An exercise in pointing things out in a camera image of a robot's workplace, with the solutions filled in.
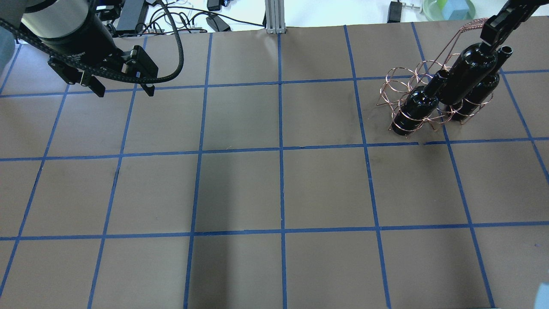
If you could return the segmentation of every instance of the grid square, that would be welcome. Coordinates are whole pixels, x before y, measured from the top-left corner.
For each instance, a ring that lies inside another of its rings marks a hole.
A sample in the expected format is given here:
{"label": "grid square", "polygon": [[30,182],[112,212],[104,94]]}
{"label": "grid square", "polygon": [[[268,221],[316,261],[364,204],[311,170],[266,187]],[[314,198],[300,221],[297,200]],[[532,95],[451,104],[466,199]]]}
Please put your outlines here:
{"label": "grid square", "polygon": [[549,280],[549,227],[478,228],[476,235],[496,305],[534,308]]}
{"label": "grid square", "polygon": [[280,234],[194,239],[189,309],[281,308]]}
{"label": "grid square", "polygon": [[124,152],[198,150],[203,99],[203,89],[138,92]]}
{"label": "grid square", "polygon": [[516,139],[528,137],[503,80],[494,91],[494,99],[465,125],[446,124],[451,140]]}
{"label": "grid square", "polygon": [[190,231],[196,173],[196,155],[124,158],[109,233]]}
{"label": "grid square", "polygon": [[352,77],[342,26],[290,28],[281,36],[281,44],[282,80]]}
{"label": "grid square", "polygon": [[189,238],[107,239],[92,308],[183,308]]}
{"label": "grid square", "polygon": [[547,56],[549,37],[540,31],[548,27],[547,16],[532,16],[514,30],[505,41],[505,45],[513,48],[513,56],[503,65],[503,69],[506,71],[549,69],[549,64],[543,61]]}
{"label": "grid square", "polygon": [[[208,34],[180,34],[185,62],[181,73],[173,80],[157,84],[157,87],[203,85],[208,58]],[[173,36],[150,36],[147,53],[158,65],[158,76],[171,74],[179,62]]]}
{"label": "grid square", "polygon": [[489,308],[469,229],[383,231],[391,307]]}
{"label": "grid square", "polygon": [[117,159],[47,161],[23,235],[101,234]]}
{"label": "grid square", "polygon": [[208,89],[204,150],[278,147],[276,85]]}
{"label": "grid square", "polygon": [[30,44],[21,45],[3,95],[64,92],[66,83],[48,65],[49,56]]}
{"label": "grid square", "polygon": [[549,186],[530,142],[452,149],[473,222],[549,220]]}
{"label": "grid square", "polygon": [[204,154],[197,231],[280,228],[278,151]]}
{"label": "grid square", "polygon": [[375,231],[286,234],[288,308],[385,308]]}
{"label": "grid square", "polygon": [[213,34],[210,85],[277,80],[278,47],[275,35],[267,34],[265,30]]}
{"label": "grid square", "polygon": [[[114,43],[116,46],[121,49],[124,52],[130,51],[134,45],[140,45],[143,46],[143,37],[116,37],[113,38]],[[96,76],[97,79],[105,86],[105,89],[107,90],[118,90],[118,89],[133,89],[133,84],[130,84],[129,82],[121,82],[116,81],[112,79],[106,79],[100,76]],[[69,92],[74,91],[90,91],[88,87],[82,87],[80,84],[71,85],[69,87]]]}
{"label": "grid square", "polygon": [[359,80],[357,82],[366,141],[369,144],[387,142],[419,142],[420,144],[423,144],[431,141],[444,141],[443,131],[439,129],[437,132],[434,132],[428,124],[417,130],[408,138],[400,136],[393,131],[389,131],[388,129],[393,120],[391,109],[386,105],[376,106],[376,104],[383,102],[383,100],[379,99],[379,89],[384,81],[384,79],[380,79]]}
{"label": "grid square", "polygon": [[446,145],[371,147],[368,153],[380,225],[467,223]]}
{"label": "grid square", "polygon": [[0,275],[4,278],[4,271],[8,265],[15,241],[0,241]]}
{"label": "grid square", "polygon": [[357,77],[385,76],[394,67],[414,69],[421,56],[408,23],[348,26]]}
{"label": "grid square", "polygon": [[20,242],[0,308],[85,308],[99,243],[99,239]]}
{"label": "grid square", "polygon": [[42,157],[62,98],[0,98],[0,157]]}
{"label": "grid square", "polygon": [[67,96],[48,155],[118,154],[131,97],[131,92]]}
{"label": "grid square", "polygon": [[[442,52],[442,49],[448,44],[450,39],[453,38],[456,32],[468,22],[470,22],[470,20],[444,20],[414,23],[425,59],[435,60],[436,56]],[[482,40],[479,36],[480,30],[462,33],[452,53],[461,53],[470,45],[480,43]],[[440,56],[439,62],[443,62],[447,56],[448,49]],[[449,65],[451,66],[455,60],[456,58],[453,58]]]}
{"label": "grid square", "polygon": [[362,144],[352,81],[282,86],[284,146]]}
{"label": "grid square", "polygon": [[363,148],[284,151],[286,228],[373,226]]}
{"label": "grid square", "polygon": [[542,86],[549,83],[549,73],[509,74],[506,78],[532,136],[548,137],[549,107],[540,102],[549,96],[549,89]]}
{"label": "grid square", "polygon": [[17,236],[40,161],[0,162],[0,237]]}

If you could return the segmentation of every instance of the dark wine bottle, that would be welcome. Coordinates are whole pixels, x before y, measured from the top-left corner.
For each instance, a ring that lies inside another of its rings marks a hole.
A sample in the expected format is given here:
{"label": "dark wine bottle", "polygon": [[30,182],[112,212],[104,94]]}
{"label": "dark wine bottle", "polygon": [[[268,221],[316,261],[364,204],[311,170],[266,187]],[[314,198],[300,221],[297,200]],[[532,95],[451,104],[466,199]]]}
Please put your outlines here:
{"label": "dark wine bottle", "polygon": [[439,70],[427,86],[417,86],[410,92],[391,123],[395,133],[408,135],[421,125],[425,117],[431,115],[439,104],[438,92],[449,76],[448,71]]}
{"label": "dark wine bottle", "polygon": [[[462,101],[461,108],[452,116],[452,120],[464,120],[470,116],[482,102],[484,102],[488,95],[491,94],[500,83],[500,75],[498,72],[501,66],[512,54],[513,49],[509,46],[502,46],[498,49],[496,66],[493,68],[492,72],[488,73],[488,75],[465,96]],[[450,111],[450,106],[446,107],[446,111]]]}
{"label": "dark wine bottle", "polygon": [[486,43],[476,43],[467,47],[450,69],[450,77],[439,93],[440,103],[457,109],[461,100],[497,64],[497,54]]}

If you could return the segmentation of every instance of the blue tape grid line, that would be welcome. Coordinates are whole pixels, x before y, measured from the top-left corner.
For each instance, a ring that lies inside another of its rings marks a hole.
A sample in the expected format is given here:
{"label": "blue tape grid line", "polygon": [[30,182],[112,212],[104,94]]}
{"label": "blue tape grid line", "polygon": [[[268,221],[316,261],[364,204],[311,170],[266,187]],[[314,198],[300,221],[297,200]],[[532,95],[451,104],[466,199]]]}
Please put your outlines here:
{"label": "blue tape grid line", "polygon": [[[145,37],[145,39],[143,41],[143,49],[145,49],[146,47],[147,47],[147,37]],[[130,127],[130,119],[132,117],[133,103],[135,101],[136,91],[137,91],[137,84],[134,84],[133,89],[132,89],[132,98],[130,100],[130,107],[128,108],[128,114],[127,114],[127,118],[126,118],[126,125],[124,126],[124,134],[122,136],[122,143],[120,143],[120,152],[119,152],[119,157],[118,157],[118,163],[116,165],[116,172],[114,173],[113,187],[111,188],[111,191],[110,191],[109,205],[107,207],[107,214],[105,216],[105,223],[103,224],[103,234],[102,235],[106,235],[107,230],[109,228],[110,213],[111,213],[111,210],[113,209],[113,201],[114,201],[114,195],[115,195],[115,192],[116,192],[116,184],[118,183],[118,176],[120,174],[120,167],[122,166],[122,159],[123,159],[122,154],[124,153],[124,147],[126,146],[126,138],[127,138],[127,135],[128,135],[128,128]],[[88,309],[92,308],[93,295],[95,293],[96,285],[97,285],[97,276],[99,275],[99,268],[101,267],[101,259],[103,257],[103,248],[105,247],[105,239],[106,239],[105,237],[102,237],[101,238],[101,243],[99,245],[99,252],[97,254],[96,267],[95,267],[95,270],[93,272],[92,287],[89,291],[88,306],[87,306]]]}
{"label": "blue tape grid line", "polygon": [[509,81],[507,80],[507,77],[505,76],[507,73],[503,71],[503,69],[500,69],[501,76],[503,78],[503,82],[505,83],[505,87],[507,87],[507,91],[509,92],[509,95],[511,97],[511,101],[513,102],[513,105],[515,106],[515,109],[517,110],[518,117],[520,118],[520,121],[522,122],[522,126],[524,127],[524,130],[526,131],[526,134],[528,135],[528,140],[532,143],[532,147],[534,148],[534,152],[536,153],[537,160],[540,162],[541,169],[544,171],[545,180],[547,180],[547,183],[549,184],[549,173],[547,172],[547,168],[545,166],[544,160],[541,158],[540,151],[537,149],[535,138],[532,137],[532,133],[530,132],[530,129],[528,128],[528,125],[526,124],[526,120],[522,116],[522,112],[520,111],[520,108],[517,104],[517,100],[514,97],[513,90],[511,90],[511,86],[509,85]]}
{"label": "blue tape grid line", "polygon": [[[527,222],[493,222],[473,223],[475,228],[504,228],[504,227],[536,227],[549,225],[549,221],[527,221]],[[385,225],[379,226],[382,231],[396,230],[442,230],[442,229],[463,229],[469,228],[469,224],[432,224],[432,225]],[[337,228],[294,228],[285,229],[286,234],[298,233],[334,233],[345,231],[376,231],[376,227],[337,227]],[[254,235],[254,234],[280,234],[282,229],[266,230],[227,230],[227,231],[203,231],[194,232],[195,237],[227,236],[227,235]],[[11,236],[0,237],[0,241],[14,241],[19,238],[25,240],[68,240],[68,239],[133,239],[133,238],[169,238],[189,237],[190,232],[176,233],[140,233],[140,234],[97,234],[97,235],[47,235],[47,236]]]}
{"label": "blue tape grid line", "polygon": [[210,59],[211,59],[211,42],[212,34],[210,33],[210,39],[208,41],[208,57],[206,60],[206,78],[204,80],[204,100],[202,102],[202,121],[200,125],[200,143],[198,148],[198,161],[197,161],[197,176],[194,182],[194,200],[193,200],[193,214],[191,217],[191,233],[189,235],[189,250],[187,255],[187,273],[185,276],[185,288],[183,291],[183,308],[188,307],[189,302],[189,288],[191,285],[191,266],[193,261],[193,249],[194,249],[194,236],[195,227],[197,223],[197,206],[198,206],[198,192],[200,185],[200,168],[202,165],[202,146],[204,144],[204,127],[206,123],[206,102],[208,100],[208,80],[210,77]]}
{"label": "blue tape grid line", "polygon": [[[411,26],[412,26],[412,31],[413,31],[414,37],[416,38],[416,43],[417,43],[417,47],[419,49],[419,54],[421,56],[422,61],[425,61],[425,55],[423,54],[423,48],[421,46],[421,42],[419,40],[419,36],[417,34],[417,31],[416,31],[416,26],[415,26],[414,23],[411,23]],[[428,70],[427,70],[427,64],[424,63],[424,66],[425,66],[425,72],[429,73]],[[473,240],[473,245],[475,247],[475,252],[477,253],[477,259],[478,259],[478,263],[479,263],[479,267],[480,267],[480,272],[481,272],[482,277],[483,277],[484,287],[486,289],[486,294],[488,296],[488,301],[490,302],[490,306],[492,308],[494,308],[496,305],[494,304],[494,298],[492,296],[492,291],[490,289],[490,283],[488,281],[488,276],[486,275],[486,270],[484,268],[484,261],[482,259],[482,254],[480,253],[480,247],[479,247],[479,244],[478,244],[477,235],[475,233],[473,221],[471,219],[471,214],[469,212],[469,206],[467,205],[467,199],[465,198],[465,192],[463,191],[463,185],[461,183],[460,172],[457,169],[456,159],[453,155],[452,143],[450,142],[450,139],[448,137],[448,132],[446,131],[446,126],[442,126],[442,130],[444,132],[444,140],[445,140],[445,143],[446,143],[446,147],[448,148],[448,153],[450,154],[450,160],[452,162],[453,171],[454,171],[454,174],[456,175],[457,186],[458,186],[458,189],[460,191],[461,200],[463,202],[463,209],[464,209],[465,215],[467,217],[467,224],[468,224],[469,230],[471,232],[471,238]]]}
{"label": "blue tape grid line", "polygon": [[282,39],[277,34],[278,54],[278,147],[280,161],[280,229],[281,229],[281,261],[282,261],[282,308],[288,308],[288,293],[286,280],[286,222],[284,212],[284,142],[282,139]]}
{"label": "blue tape grid line", "polygon": [[349,50],[349,59],[351,62],[351,71],[352,71],[352,78],[353,78],[353,85],[355,87],[355,100],[356,100],[356,108],[358,111],[358,122],[360,124],[360,134],[362,136],[362,145],[364,148],[364,158],[366,160],[366,171],[368,174],[368,185],[370,190],[370,198],[372,201],[372,212],[374,217],[374,224],[375,231],[376,231],[376,238],[378,243],[378,251],[379,251],[379,263],[381,267],[381,275],[383,279],[383,289],[385,291],[385,303],[387,305],[387,308],[391,308],[391,297],[389,295],[389,284],[387,282],[387,273],[385,271],[385,258],[383,255],[383,243],[381,239],[381,231],[379,228],[379,219],[377,215],[377,206],[376,206],[376,197],[374,193],[374,185],[372,180],[372,171],[370,169],[370,159],[368,155],[368,144],[366,142],[366,133],[364,132],[364,122],[362,119],[362,108],[360,106],[360,95],[358,93],[358,84],[357,84],[357,78],[356,78],[356,70],[355,70],[355,61],[352,57],[352,48],[351,48],[351,42],[349,40],[349,32],[347,30],[347,26],[343,26],[343,30],[345,31],[345,41],[347,42],[347,49]]}
{"label": "blue tape grid line", "polygon": [[[516,138],[516,139],[492,139],[492,140],[453,140],[450,144],[479,144],[491,142],[524,142],[531,139]],[[549,141],[549,137],[533,137],[534,141]],[[446,141],[431,141],[425,145],[445,145]],[[392,147],[392,146],[418,146],[418,142],[388,142],[388,143],[372,143],[366,144],[370,147]],[[363,144],[342,144],[342,145],[313,145],[313,146],[284,146],[284,150],[305,150],[305,149],[333,149],[333,148],[360,148]],[[219,150],[202,150],[202,153],[233,153],[233,152],[260,152],[260,151],[279,151],[279,147],[263,147],[263,148],[236,148],[236,149],[219,149]],[[138,153],[123,153],[123,154],[104,154],[101,156],[54,156],[54,157],[18,157],[18,158],[0,158],[0,162],[10,161],[53,161],[53,160],[92,160],[92,159],[111,159],[120,157],[149,157],[149,156],[176,156],[176,155],[197,155],[195,151],[166,151],[166,152],[138,152]]]}
{"label": "blue tape grid line", "polygon": [[8,279],[9,271],[12,267],[13,259],[15,257],[15,253],[17,251],[17,247],[19,246],[19,242],[21,240],[21,236],[23,234],[23,229],[25,228],[25,223],[27,221],[27,217],[29,216],[29,211],[31,209],[32,200],[34,198],[34,195],[36,193],[36,187],[38,186],[38,181],[40,180],[40,175],[42,175],[42,168],[44,167],[44,164],[46,160],[45,157],[48,156],[49,147],[52,144],[53,135],[55,134],[55,129],[57,128],[57,124],[59,123],[59,117],[61,116],[61,111],[63,110],[63,105],[65,104],[65,99],[67,98],[67,93],[69,91],[69,85],[65,88],[65,93],[63,95],[63,99],[61,100],[61,103],[59,104],[59,109],[57,110],[57,115],[55,116],[55,121],[53,122],[52,131],[49,134],[48,143],[46,144],[46,149],[44,150],[44,155],[42,157],[42,160],[40,162],[40,168],[38,169],[38,173],[36,174],[35,182],[32,186],[31,195],[29,197],[29,201],[27,203],[27,206],[25,208],[25,213],[23,215],[23,219],[21,221],[21,225],[19,226],[19,232],[17,234],[17,237],[15,238],[15,243],[13,245],[12,253],[9,256],[8,265],[6,266],[4,277],[2,278],[2,285],[0,285],[0,297],[2,296],[2,293],[4,292],[4,287],[6,280]]}
{"label": "blue tape grid line", "polygon": [[2,91],[4,91],[5,85],[8,82],[9,74],[12,73],[13,66],[15,65],[15,60],[17,60],[17,56],[19,56],[19,51],[21,51],[21,44],[19,44],[19,46],[17,47],[17,51],[15,51],[15,55],[13,56],[12,63],[9,65],[8,72],[5,74],[4,81],[2,82],[2,86],[0,87],[0,95],[2,94]]}
{"label": "blue tape grid line", "polygon": [[[509,71],[506,74],[532,74],[532,73],[549,73],[549,70],[524,70],[524,71]],[[395,75],[393,78],[410,78],[411,75]],[[259,86],[259,85],[279,85],[279,84],[306,84],[313,82],[333,82],[333,81],[354,81],[354,80],[384,80],[385,76],[364,76],[357,78],[336,78],[336,79],[310,79],[310,80],[282,80],[282,81],[265,81],[265,82],[241,82],[235,84],[214,84],[208,85],[208,88],[216,87],[238,87],[238,86]],[[188,86],[158,86],[155,91],[173,90],[173,89],[192,89],[204,88],[205,85],[188,85]],[[105,93],[111,92],[130,92],[133,89],[111,89],[105,90]],[[91,94],[92,91],[69,91],[69,95],[84,95]],[[18,98],[18,97],[40,97],[40,96],[62,96],[63,92],[47,92],[47,93],[28,93],[18,95],[0,95],[0,98]]]}

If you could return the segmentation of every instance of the black cable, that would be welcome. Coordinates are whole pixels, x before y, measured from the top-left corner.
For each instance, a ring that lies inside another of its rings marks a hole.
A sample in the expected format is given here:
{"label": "black cable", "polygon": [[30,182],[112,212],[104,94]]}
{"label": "black cable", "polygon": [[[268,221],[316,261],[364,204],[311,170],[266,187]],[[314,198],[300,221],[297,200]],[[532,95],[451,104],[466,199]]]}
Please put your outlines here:
{"label": "black cable", "polygon": [[194,19],[197,17],[197,16],[200,16],[200,15],[207,15],[207,16],[211,16],[209,14],[209,12],[199,12],[199,13],[196,13],[193,17],[191,17],[191,23],[194,25]]}
{"label": "black cable", "polygon": [[[141,27],[141,30],[137,31],[137,26],[139,26],[139,25],[143,25],[143,26]],[[143,31],[143,27],[147,27],[147,24],[145,24],[145,23],[137,23],[137,24],[136,24],[135,31],[141,32],[141,31]]]}
{"label": "black cable", "polygon": [[[204,12],[204,13],[208,13],[208,14],[222,16],[222,17],[228,18],[230,20],[236,21],[237,23],[248,24],[248,25],[252,25],[252,26],[258,26],[258,27],[261,27],[261,28],[265,28],[263,25],[260,25],[260,24],[250,23],[249,21],[234,19],[232,17],[226,16],[226,15],[223,15],[223,14],[219,14],[219,13],[215,13],[215,12],[210,12],[210,11],[207,11],[207,10],[201,10],[201,9],[195,9],[195,8],[189,8],[189,7],[179,7],[179,6],[173,6],[173,7],[169,7],[169,8],[171,8],[171,9],[188,9],[188,10],[200,11],[200,12]],[[159,12],[159,11],[160,11],[159,9],[156,10],[153,13],[153,15],[156,14],[157,12]]]}
{"label": "black cable", "polygon": [[[165,12],[167,13],[170,12],[166,4],[164,4],[162,1],[157,0],[157,3],[159,3],[162,6]],[[171,14],[168,15],[168,18],[170,19],[170,23],[172,25],[173,31],[177,32],[177,26],[175,25],[175,21],[173,20],[173,17],[171,16]],[[120,72],[114,72],[109,69],[103,70],[103,69],[95,68],[85,63],[81,63],[80,61],[76,61],[70,57],[67,57],[51,49],[50,47],[46,46],[42,41],[40,41],[40,39],[36,38],[36,36],[32,35],[27,31],[22,31],[21,29],[5,21],[3,18],[0,18],[0,26],[9,30],[11,33],[19,36],[21,39],[25,40],[30,45],[33,45],[34,47],[38,48],[44,53],[56,58],[57,60],[63,61],[66,64],[70,65],[71,67],[83,70],[89,74],[100,76],[103,78],[108,78],[108,79],[122,81],[122,82],[129,82],[133,84],[156,84],[157,82],[166,82],[176,78],[181,72],[181,70],[183,69],[183,62],[184,62],[183,46],[181,45],[181,38],[178,35],[174,36],[177,42],[177,51],[179,54],[179,63],[175,71],[173,71],[173,73],[171,73],[170,75],[163,76],[161,78],[137,78],[137,77],[125,75]]]}
{"label": "black cable", "polygon": [[183,16],[185,16],[185,18],[187,19],[187,25],[190,25],[191,24],[191,20],[189,20],[189,16],[187,16],[185,13],[183,12],[179,12],[178,13],[179,15],[183,14]]}
{"label": "black cable", "polygon": [[[168,14],[162,14],[162,15],[158,16],[155,20],[153,20],[153,22],[152,22],[151,24],[149,24],[147,27],[145,27],[145,29],[143,29],[142,32],[145,33],[145,31],[146,31],[147,29],[149,29],[151,26],[153,27],[153,29],[154,29],[155,32],[158,32],[159,30],[162,30],[161,27],[160,27],[160,25],[157,23],[157,21],[158,21],[159,19],[161,19],[161,18],[166,17],[167,15],[168,15]],[[179,18],[182,20],[182,24],[185,23],[184,20],[183,20],[183,17],[182,17],[181,15],[179,15],[179,14],[177,14],[177,13],[175,13],[175,12],[170,12],[170,16],[171,16],[171,15],[175,15],[175,16],[179,17]]]}

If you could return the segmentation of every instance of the power adapter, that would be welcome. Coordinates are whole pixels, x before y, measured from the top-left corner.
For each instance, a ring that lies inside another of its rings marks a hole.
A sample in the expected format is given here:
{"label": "power adapter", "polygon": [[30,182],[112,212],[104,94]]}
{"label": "power adapter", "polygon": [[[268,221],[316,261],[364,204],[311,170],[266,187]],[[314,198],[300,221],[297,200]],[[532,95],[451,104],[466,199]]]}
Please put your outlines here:
{"label": "power adapter", "polygon": [[206,22],[212,29],[214,29],[216,32],[224,32],[224,31],[230,31],[231,27],[227,25],[226,22],[224,22],[221,17],[218,15],[211,15],[206,17]]}
{"label": "power adapter", "polygon": [[400,16],[402,16],[402,3],[391,1],[387,23],[400,23]]}
{"label": "power adapter", "polygon": [[208,4],[206,6],[208,7],[208,11],[219,11],[221,10],[222,3],[223,0],[208,0]]}

